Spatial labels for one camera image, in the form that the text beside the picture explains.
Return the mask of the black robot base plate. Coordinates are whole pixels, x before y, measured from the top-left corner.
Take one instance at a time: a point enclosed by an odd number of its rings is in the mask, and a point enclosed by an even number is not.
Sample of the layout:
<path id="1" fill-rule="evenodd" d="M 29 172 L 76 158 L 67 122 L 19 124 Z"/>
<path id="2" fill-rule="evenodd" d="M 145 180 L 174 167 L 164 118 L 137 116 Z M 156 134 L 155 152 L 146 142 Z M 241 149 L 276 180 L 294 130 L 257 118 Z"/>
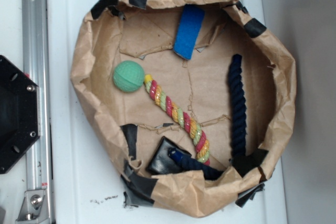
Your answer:
<path id="1" fill-rule="evenodd" d="M 1 56 L 1 174 L 39 138 L 38 86 Z"/>

